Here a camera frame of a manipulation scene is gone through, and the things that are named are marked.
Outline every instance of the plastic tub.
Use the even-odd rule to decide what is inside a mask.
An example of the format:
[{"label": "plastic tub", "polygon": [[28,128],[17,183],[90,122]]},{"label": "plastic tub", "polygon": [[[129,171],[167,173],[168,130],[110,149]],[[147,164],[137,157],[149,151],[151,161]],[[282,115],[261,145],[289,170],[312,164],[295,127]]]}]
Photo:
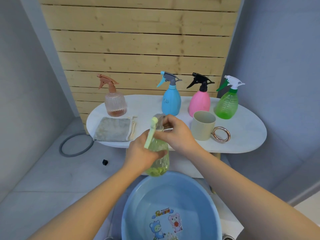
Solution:
[{"label": "plastic tub", "polygon": [[122,240],[221,240],[218,211],[193,178],[168,171],[143,179],[122,214]]}]

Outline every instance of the orange spray head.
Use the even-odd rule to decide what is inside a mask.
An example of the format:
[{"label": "orange spray head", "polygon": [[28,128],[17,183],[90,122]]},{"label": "orange spray head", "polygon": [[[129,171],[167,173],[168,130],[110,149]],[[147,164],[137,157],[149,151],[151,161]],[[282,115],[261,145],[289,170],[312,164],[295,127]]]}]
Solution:
[{"label": "orange spray head", "polygon": [[115,93],[116,92],[116,87],[115,84],[119,84],[115,80],[113,80],[111,77],[104,76],[102,74],[97,74],[97,77],[100,78],[100,86],[98,89],[102,88],[104,84],[109,85],[109,92],[110,93]]}]

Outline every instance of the gold ring handle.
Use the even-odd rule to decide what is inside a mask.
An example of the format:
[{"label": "gold ring handle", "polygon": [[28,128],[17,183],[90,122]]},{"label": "gold ring handle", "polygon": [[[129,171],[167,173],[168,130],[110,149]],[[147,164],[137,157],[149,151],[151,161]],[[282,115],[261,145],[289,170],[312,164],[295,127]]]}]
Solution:
[{"label": "gold ring handle", "polygon": [[[216,130],[223,130],[223,131],[226,133],[227,138],[226,138],[226,139],[220,139],[219,137],[217,137],[217,135],[216,135]],[[221,142],[230,141],[230,138],[231,138],[230,132],[229,132],[226,128],[220,127],[220,126],[214,127],[213,132],[212,132],[212,135],[214,136],[214,138],[215,138],[217,141],[221,141]]]}]

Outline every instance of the blue cartoon bear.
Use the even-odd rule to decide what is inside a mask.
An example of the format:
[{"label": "blue cartoon bear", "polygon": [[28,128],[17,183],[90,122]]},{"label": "blue cartoon bear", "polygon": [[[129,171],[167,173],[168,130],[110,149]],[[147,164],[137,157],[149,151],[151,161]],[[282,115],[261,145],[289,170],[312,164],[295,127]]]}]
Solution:
[{"label": "blue cartoon bear", "polygon": [[165,233],[163,233],[161,231],[161,225],[160,225],[160,221],[154,221],[153,223],[150,223],[150,228],[151,231],[153,232],[153,240],[157,240],[157,239],[161,239],[161,238],[165,238]]}]

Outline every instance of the green spray bottle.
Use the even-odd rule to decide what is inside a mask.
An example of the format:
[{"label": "green spray bottle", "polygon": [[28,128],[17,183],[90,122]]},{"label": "green spray bottle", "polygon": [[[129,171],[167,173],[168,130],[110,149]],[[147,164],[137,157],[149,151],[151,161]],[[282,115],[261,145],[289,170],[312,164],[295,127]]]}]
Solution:
[{"label": "green spray bottle", "polygon": [[151,119],[151,126],[150,126],[150,131],[148,133],[148,137],[146,138],[146,143],[144,145],[144,148],[149,149],[150,151],[158,152],[161,150],[166,150],[167,154],[160,158],[157,159],[151,167],[146,170],[146,174],[153,176],[153,177],[158,177],[160,175],[163,175],[169,168],[169,146],[168,143],[156,139],[153,137],[155,131],[163,131],[163,120],[166,117],[165,114],[156,114],[155,116],[152,117]]},{"label": "green spray bottle", "polygon": [[216,116],[222,119],[231,119],[238,109],[238,86],[244,85],[239,79],[233,76],[224,76],[225,82],[217,89],[217,92],[231,85],[229,92],[222,96],[217,106],[213,109]]}]

